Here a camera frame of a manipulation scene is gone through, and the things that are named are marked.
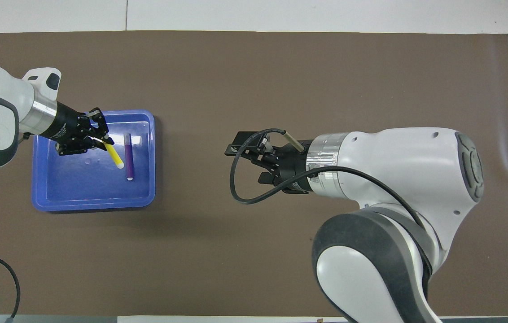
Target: white robotic arm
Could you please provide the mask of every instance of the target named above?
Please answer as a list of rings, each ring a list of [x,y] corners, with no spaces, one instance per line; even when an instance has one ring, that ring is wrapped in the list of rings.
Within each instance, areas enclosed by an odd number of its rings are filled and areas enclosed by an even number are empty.
[[[357,201],[359,211],[329,219],[314,239],[314,272],[328,300],[350,322],[440,322],[426,300],[428,281],[483,193],[472,141],[436,127],[299,142],[280,129],[268,130],[239,132],[228,146],[234,198],[252,204],[282,190]],[[291,143],[271,146],[270,132]],[[237,196],[233,171],[239,157],[266,168],[258,182],[275,188],[254,199]]]
[[[59,155],[106,150],[102,141],[113,144],[100,109],[84,114],[57,102],[60,79],[56,68],[36,68],[22,79],[0,68],[0,167],[14,157],[19,132],[56,141]]]

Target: purple marker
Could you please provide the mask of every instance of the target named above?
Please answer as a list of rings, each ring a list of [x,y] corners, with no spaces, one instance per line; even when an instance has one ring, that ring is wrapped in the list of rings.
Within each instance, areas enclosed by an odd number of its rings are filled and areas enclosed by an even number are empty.
[[[132,161],[132,143],[131,134],[124,133],[124,155],[126,157],[125,163],[127,165],[127,180],[133,180],[135,178],[135,166]]]

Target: plastic tray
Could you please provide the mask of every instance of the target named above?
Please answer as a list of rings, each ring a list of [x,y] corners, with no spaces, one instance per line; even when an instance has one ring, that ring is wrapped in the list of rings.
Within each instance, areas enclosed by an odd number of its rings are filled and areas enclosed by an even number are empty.
[[[155,125],[147,110],[104,112],[114,148],[124,159],[123,133],[132,141],[134,180],[118,169],[110,155],[90,149],[59,156],[55,143],[35,136],[31,200],[40,211],[115,209],[147,206],[154,200]]]

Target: yellow marker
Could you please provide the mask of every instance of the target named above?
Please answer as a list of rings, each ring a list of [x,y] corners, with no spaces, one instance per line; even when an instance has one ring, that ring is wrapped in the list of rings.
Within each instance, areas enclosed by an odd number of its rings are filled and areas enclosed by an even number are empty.
[[[118,153],[116,153],[116,150],[114,149],[114,147],[112,147],[112,145],[109,145],[107,143],[104,143],[104,145],[106,147],[106,151],[109,152],[110,157],[112,158],[113,162],[116,164],[116,167],[124,168],[123,160],[120,159],[120,156],[118,155]]]

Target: brown mat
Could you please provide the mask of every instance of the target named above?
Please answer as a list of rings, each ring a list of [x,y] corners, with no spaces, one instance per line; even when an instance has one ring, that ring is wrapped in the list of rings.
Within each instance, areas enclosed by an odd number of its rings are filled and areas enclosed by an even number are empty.
[[[162,133],[162,187],[145,209],[35,210],[30,141],[0,168],[0,256],[19,275],[20,313],[339,315],[314,280],[311,244],[357,204],[281,194],[240,205],[223,151],[236,131],[266,127],[312,139],[431,126],[475,141],[486,193],[432,279],[430,304],[438,315],[508,315],[506,35],[0,34],[0,66],[17,77],[57,67],[59,101],[148,109]],[[239,168],[243,196],[267,189],[260,170]],[[13,300],[0,267],[0,313]]]

